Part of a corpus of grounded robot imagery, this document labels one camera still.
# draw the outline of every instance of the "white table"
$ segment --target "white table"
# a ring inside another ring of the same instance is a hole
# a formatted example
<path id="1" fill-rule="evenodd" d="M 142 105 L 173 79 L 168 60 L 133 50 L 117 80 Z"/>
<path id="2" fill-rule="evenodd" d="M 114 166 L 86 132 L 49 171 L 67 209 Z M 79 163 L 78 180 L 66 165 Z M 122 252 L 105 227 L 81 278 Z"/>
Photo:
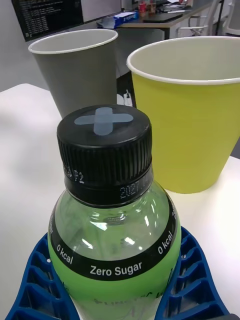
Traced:
<path id="1" fill-rule="evenodd" d="M 60 120 L 46 90 L 21 84 L 0 93 L 0 319 L 13 305 L 28 257 L 65 188 Z M 212 188 L 170 195 L 181 224 L 205 252 L 221 299 L 240 316 L 240 160 L 230 157 Z"/>

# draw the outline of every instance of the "bottle neck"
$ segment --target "bottle neck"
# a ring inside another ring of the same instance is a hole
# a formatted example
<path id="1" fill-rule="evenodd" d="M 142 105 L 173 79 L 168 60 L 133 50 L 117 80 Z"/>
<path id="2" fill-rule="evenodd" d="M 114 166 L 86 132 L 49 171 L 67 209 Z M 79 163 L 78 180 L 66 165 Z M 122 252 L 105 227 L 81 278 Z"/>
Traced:
<path id="1" fill-rule="evenodd" d="M 141 176 L 124 185 L 93 187 L 86 182 L 73 181 L 65 174 L 65 186 L 72 197 L 88 207 L 112 209 L 132 204 L 142 197 L 150 188 L 153 178 L 151 163 Z"/>

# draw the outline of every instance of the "plastic bottle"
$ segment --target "plastic bottle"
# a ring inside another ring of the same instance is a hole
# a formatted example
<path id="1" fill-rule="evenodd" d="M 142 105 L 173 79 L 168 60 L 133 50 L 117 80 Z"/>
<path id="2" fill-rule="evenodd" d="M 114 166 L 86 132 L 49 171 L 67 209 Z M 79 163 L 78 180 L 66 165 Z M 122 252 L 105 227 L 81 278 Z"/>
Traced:
<path id="1" fill-rule="evenodd" d="M 85 320 L 147 320 L 180 253 L 181 226 L 153 181 L 152 128 L 120 105 L 71 113 L 58 126 L 66 191 L 48 228 L 53 266 Z"/>

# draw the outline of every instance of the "desk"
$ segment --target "desk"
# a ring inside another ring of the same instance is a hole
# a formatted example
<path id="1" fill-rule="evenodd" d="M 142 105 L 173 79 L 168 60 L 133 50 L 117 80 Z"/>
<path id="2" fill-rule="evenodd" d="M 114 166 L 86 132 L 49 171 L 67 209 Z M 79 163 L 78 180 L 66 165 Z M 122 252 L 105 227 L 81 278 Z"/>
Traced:
<path id="1" fill-rule="evenodd" d="M 21 84 L 0 93 L 0 319 L 13 305 L 28 257 L 65 188 L 56 137 L 60 120 L 49 91 Z M 240 160 L 230 157 L 210 189 L 170 192 L 181 224 L 205 252 L 220 297 L 238 316 L 239 190 Z"/>
<path id="2" fill-rule="evenodd" d="M 215 35 L 218 35 L 219 26 L 222 18 L 222 12 L 224 7 L 224 1 L 222 0 L 220 3 L 220 11 L 218 20 L 216 23 L 216 31 Z M 205 9 L 208 9 L 212 5 L 213 0 L 194 0 L 193 6 L 190 11 L 186 11 L 181 17 L 164 23 L 149 23 L 149 22 L 143 22 L 145 18 L 139 18 L 137 20 L 121 24 L 118 26 L 118 28 L 149 28 L 149 29 L 160 29 L 164 32 L 164 40 L 167 40 L 170 38 L 170 28 L 174 27 L 178 23 L 182 22 L 185 19 L 188 19 L 192 16 L 197 16 L 200 12 L 204 11 Z"/>

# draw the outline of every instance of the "monitor screen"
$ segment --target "monitor screen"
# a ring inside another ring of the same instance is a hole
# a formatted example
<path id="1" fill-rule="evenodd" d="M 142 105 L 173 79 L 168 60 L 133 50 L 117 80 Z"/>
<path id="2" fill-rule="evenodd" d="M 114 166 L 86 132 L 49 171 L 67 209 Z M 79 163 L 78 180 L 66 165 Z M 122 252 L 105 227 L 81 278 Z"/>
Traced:
<path id="1" fill-rule="evenodd" d="M 114 15 L 122 10 L 121 0 L 81 0 L 84 22 Z"/>
<path id="2" fill-rule="evenodd" d="M 83 24 L 81 0 L 12 0 L 26 41 Z"/>

